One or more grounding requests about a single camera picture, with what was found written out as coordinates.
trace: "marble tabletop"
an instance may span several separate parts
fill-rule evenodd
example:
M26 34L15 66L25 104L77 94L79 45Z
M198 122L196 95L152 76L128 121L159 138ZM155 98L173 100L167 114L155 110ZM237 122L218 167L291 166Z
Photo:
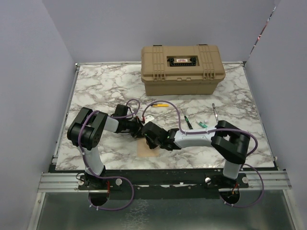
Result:
M185 112L193 128L201 128L197 123L205 120L208 120L209 127L216 125L212 109L212 103L215 103L219 120L226 120L258 139L259 147L247 158L247 163L254 167L273 167L273 157L243 67L241 64L225 64L224 68L226 77L213 95L146 96L140 64L82 65L59 147L56 170L84 169L80 152L67 139L67 129L83 106L112 114L117 104L125 104L132 98L137 98L142 104L139 117L149 103L155 100L171 101ZM137 105L131 103L131 107L135 109ZM154 122L166 130L178 127L177 114L171 106L150 108L145 115L152 115ZM182 128L188 128L184 120ZM222 168L224 165L223 157L209 147L174 151L158 149L158 154L152 157L140 157L137 149L138 141L129 134L106 131L98 145L100 158L107 169Z

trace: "brown plastic toolbox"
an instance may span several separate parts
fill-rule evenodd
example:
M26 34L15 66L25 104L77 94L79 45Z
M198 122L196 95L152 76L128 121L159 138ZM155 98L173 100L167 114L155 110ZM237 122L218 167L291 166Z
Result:
M142 49L146 95L212 94L225 78L217 46L146 46Z

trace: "toolbox handle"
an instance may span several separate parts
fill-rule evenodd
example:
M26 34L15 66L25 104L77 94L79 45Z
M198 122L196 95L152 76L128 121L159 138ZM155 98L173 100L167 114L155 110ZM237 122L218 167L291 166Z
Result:
M190 58L190 63L175 63L175 59L173 57L170 57L167 61L169 61L169 66L196 66L196 57Z

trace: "black screwdriver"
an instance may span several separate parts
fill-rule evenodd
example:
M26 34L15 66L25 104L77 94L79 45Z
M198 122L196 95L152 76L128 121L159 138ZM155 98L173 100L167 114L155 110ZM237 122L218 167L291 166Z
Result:
M181 111L182 111L182 113L183 113L184 119L186 120L186 122L187 122L187 124L188 124L189 129L193 129L193 127L192 127L190 121L188 120L187 116L185 115L185 113L183 112L183 110L181 110Z

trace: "gray backdrop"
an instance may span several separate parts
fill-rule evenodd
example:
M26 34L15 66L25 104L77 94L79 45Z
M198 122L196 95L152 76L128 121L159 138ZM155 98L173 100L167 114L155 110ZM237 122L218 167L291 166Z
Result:
M307 226L307 2L282 0L246 70L278 164L286 168Z
M139 61L151 45L216 44L246 61L274 0L43 0L76 62Z
M40 0L0 7L0 229L24 230L50 164L74 62Z

